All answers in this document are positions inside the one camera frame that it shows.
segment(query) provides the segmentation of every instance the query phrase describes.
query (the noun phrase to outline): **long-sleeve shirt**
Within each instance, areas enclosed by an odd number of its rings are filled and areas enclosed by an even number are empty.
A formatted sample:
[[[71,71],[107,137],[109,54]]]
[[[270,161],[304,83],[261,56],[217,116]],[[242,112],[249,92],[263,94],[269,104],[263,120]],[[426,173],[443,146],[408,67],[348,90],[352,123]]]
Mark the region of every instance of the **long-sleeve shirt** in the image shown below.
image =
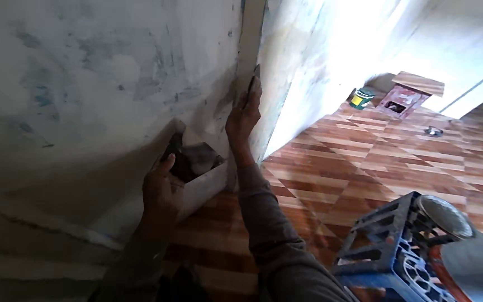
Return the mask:
[[[238,202],[261,290],[273,301],[351,302],[340,283],[306,251],[256,164],[238,169]],[[105,274],[92,301],[154,301],[167,243],[133,239]]]

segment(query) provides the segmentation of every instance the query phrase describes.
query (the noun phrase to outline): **yellow label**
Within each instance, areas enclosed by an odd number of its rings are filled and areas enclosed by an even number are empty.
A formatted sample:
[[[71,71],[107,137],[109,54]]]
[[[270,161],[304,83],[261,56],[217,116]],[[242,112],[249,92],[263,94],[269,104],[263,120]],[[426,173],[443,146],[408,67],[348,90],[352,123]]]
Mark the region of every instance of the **yellow label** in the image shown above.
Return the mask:
[[[362,98],[360,98],[359,96],[353,96],[353,99],[352,99],[352,104],[355,105],[355,106],[359,106],[359,104],[363,101]]]

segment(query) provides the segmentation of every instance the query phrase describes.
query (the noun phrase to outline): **tiled floor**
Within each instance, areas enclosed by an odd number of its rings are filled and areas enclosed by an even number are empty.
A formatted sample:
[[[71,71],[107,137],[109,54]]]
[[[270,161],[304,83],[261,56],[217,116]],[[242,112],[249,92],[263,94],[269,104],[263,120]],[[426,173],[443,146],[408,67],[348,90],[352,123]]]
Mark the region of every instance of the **tiled floor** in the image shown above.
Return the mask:
[[[428,125],[444,129],[426,136]],[[359,216],[411,191],[439,196],[483,230],[483,105],[462,120],[423,108],[404,121],[344,104],[272,154],[262,172],[325,265]],[[215,300],[251,300],[257,268],[236,196],[222,193],[176,231],[167,271],[188,259]]]

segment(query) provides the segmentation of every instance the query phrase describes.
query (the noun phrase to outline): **green paint can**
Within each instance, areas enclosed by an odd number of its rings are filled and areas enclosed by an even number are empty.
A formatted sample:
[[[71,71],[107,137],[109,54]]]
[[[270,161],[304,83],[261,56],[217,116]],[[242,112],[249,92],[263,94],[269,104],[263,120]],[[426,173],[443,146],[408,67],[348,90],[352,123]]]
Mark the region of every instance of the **green paint can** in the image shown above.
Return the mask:
[[[376,96],[376,94],[372,89],[363,87],[355,92],[353,99],[349,101],[349,105],[355,109],[363,110],[374,96]]]

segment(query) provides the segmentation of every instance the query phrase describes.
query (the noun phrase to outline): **wooden board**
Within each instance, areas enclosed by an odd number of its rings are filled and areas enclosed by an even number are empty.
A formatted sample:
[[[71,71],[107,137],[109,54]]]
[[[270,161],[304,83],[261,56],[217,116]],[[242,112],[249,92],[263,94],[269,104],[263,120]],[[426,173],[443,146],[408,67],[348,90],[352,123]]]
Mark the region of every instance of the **wooden board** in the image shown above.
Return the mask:
[[[433,79],[427,79],[422,76],[410,74],[409,72],[400,72],[392,81],[404,86],[417,89],[429,95],[443,97],[444,83]]]

